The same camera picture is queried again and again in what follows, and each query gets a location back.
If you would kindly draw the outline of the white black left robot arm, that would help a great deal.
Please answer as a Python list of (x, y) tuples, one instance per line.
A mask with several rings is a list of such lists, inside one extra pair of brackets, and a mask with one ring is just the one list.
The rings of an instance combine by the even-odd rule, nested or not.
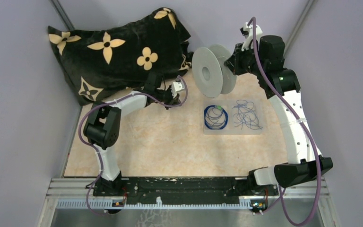
[(122, 117), (143, 109), (150, 104), (159, 104), (166, 109), (182, 106), (186, 99), (180, 100), (180, 93), (188, 96), (188, 88), (182, 76), (177, 76), (165, 89), (161, 89), (163, 76), (150, 74), (143, 86), (133, 89), (120, 98), (107, 102), (95, 102), (82, 117), (78, 126), (78, 137), (82, 143), (94, 149), (99, 174), (97, 179), (106, 180), (104, 189), (112, 196), (122, 192), (123, 183), (116, 161), (114, 145), (120, 135)]

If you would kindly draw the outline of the white perforated cable spool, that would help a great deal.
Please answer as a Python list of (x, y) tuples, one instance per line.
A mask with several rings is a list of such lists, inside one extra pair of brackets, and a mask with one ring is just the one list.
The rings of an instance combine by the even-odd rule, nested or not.
[(232, 54), (222, 45), (198, 48), (192, 57), (192, 74), (197, 88), (208, 98), (233, 91), (237, 76), (225, 66)]

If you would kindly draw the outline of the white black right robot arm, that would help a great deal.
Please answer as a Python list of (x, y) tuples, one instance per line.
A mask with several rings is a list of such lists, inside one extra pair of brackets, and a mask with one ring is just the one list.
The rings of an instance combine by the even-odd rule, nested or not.
[(279, 119), (287, 150), (287, 162), (251, 170), (247, 188), (261, 194), (266, 185), (284, 188), (316, 180), (333, 168), (333, 161), (323, 157), (308, 137), (309, 127), (303, 111), (300, 84), (296, 73), (284, 67), (285, 43), (276, 35), (248, 37), (236, 44), (225, 66), (234, 74), (251, 73), (258, 79)]

